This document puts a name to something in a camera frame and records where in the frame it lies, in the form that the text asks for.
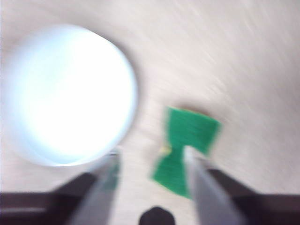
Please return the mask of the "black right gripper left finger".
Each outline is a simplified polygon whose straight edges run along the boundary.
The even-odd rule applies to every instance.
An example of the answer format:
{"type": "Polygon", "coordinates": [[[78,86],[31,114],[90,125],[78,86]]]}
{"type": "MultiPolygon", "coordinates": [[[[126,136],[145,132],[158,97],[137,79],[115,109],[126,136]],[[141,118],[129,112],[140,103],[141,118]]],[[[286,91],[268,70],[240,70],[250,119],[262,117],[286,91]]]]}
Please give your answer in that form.
{"type": "Polygon", "coordinates": [[[0,194],[2,225],[106,225],[120,171],[113,150],[92,168],[49,192],[0,194]]]}

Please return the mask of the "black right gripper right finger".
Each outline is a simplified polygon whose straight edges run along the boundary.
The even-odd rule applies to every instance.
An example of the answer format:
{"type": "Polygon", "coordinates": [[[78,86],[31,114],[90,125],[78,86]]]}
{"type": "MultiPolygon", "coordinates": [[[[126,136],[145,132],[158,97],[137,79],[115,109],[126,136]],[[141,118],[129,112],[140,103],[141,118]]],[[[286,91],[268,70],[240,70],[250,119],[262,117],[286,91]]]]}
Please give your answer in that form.
{"type": "Polygon", "coordinates": [[[187,187],[202,225],[298,225],[300,196],[260,194],[191,146],[184,148],[187,187]]]}

